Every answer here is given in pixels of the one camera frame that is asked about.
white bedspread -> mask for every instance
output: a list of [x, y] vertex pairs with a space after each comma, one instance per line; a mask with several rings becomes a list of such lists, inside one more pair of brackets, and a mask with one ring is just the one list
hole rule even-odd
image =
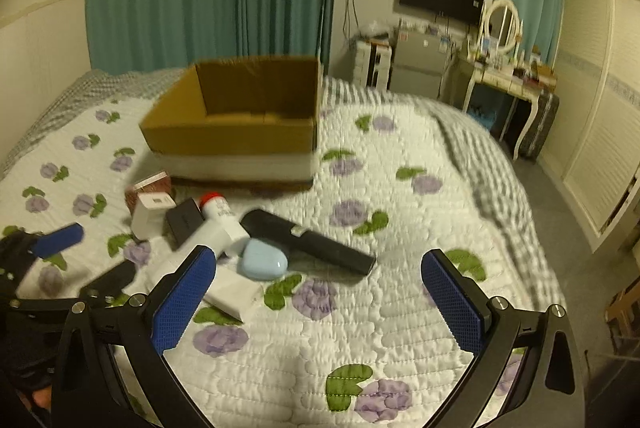
[[[123, 189], [158, 168], [138, 129], [151, 105], [131, 98], [85, 111], [0, 182], [5, 232], [75, 221], [85, 229], [81, 245], [37, 262], [19, 295], [77, 296], [123, 257], [140, 269], [126, 293], [144, 291], [145, 271], [170, 246], [162, 238], [136, 246], [127, 236]], [[476, 208], [435, 118], [410, 105], [336, 107], [323, 113], [319, 150], [326, 160], [311, 191], [229, 195], [232, 208], [262, 206], [374, 253], [378, 263], [358, 279], [297, 256], [284, 282], [265, 285], [263, 303], [242, 325], [202, 304], [164, 355], [217, 428], [423, 426], [472, 359], [422, 286], [428, 249], [448, 252], [488, 296], [531, 307], [504, 236]], [[200, 192], [180, 189], [177, 199]], [[499, 386], [497, 396], [504, 392]], [[482, 419], [500, 404], [494, 397]]]

refrigerator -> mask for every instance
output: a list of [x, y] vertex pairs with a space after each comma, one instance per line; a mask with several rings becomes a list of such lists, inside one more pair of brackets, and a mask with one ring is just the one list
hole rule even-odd
[[437, 100], [449, 51], [442, 35], [400, 30], [389, 90]]

table leg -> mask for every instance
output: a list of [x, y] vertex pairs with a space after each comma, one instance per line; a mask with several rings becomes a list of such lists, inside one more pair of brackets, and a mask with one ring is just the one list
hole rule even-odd
[[535, 99], [531, 100], [531, 113], [529, 115], [529, 119], [527, 119], [527, 123], [525, 123], [524, 127], [522, 128], [522, 132], [520, 133], [520, 136], [518, 137], [518, 141], [516, 142], [516, 148], [513, 150], [513, 161], [516, 161], [518, 159], [518, 153], [520, 151], [520, 145], [522, 144], [522, 141], [523, 141], [524, 137], [527, 135], [527, 132], [529, 132], [529, 129], [533, 125], [533, 120], [536, 119], [536, 116], [538, 115], [538, 100], [539, 99], [540, 99], [540, 96], [536, 96]]
[[466, 88], [465, 104], [462, 107], [462, 112], [465, 114], [469, 108], [469, 101], [471, 101], [471, 93], [474, 91], [474, 85], [476, 85], [476, 80], [474, 79], [475, 75], [476, 75], [475, 73], [471, 75], [471, 78], [469, 80], [469, 85]]
[[507, 120], [505, 121], [504, 126], [502, 128], [502, 132], [500, 133], [500, 141], [502, 141], [502, 139], [504, 138], [504, 133], [507, 131], [507, 129], [509, 128], [509, 125], [511, 124], [513, 113], [516, 112], [516, 103], [518, 103], [518, 99], [515, 96], [512, 96], [512, 98], [513, 98], [513, 101], [511, 102], [511, 108], [509, 109]]

open cardboard box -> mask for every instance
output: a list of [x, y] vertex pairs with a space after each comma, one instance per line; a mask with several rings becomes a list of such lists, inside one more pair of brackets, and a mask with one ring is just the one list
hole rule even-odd
[[310, 56], [196, 63], [140, 129], [172, 178], [308, 189], [318, 169], [320, 80]]

suitcase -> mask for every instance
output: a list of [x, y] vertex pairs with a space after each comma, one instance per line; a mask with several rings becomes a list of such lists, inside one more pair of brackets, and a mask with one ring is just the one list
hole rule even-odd
[[[553, 125], [554, 119], [556, 119], [559, 105], [560, 98], [557, 95], [547, 90], [543, 90], [540, 93], [538, 114], [520, 145], [520, 152], [518, 153], [520, 156], [531, 160], [535, 160], [538, 157], [540, 150], [542, 150], [542, 145], [545, 144], [551, 125]], [[522, 128], [527, 122], [527, 119], [529, 119], [530, 113], [531, 104], [523, 100], [518, 100], [513, 118], [511, 118], [509, 128], [504, 135], [504, 140], [507, 145], [509, 145], [512, 153], [516, 147]]]

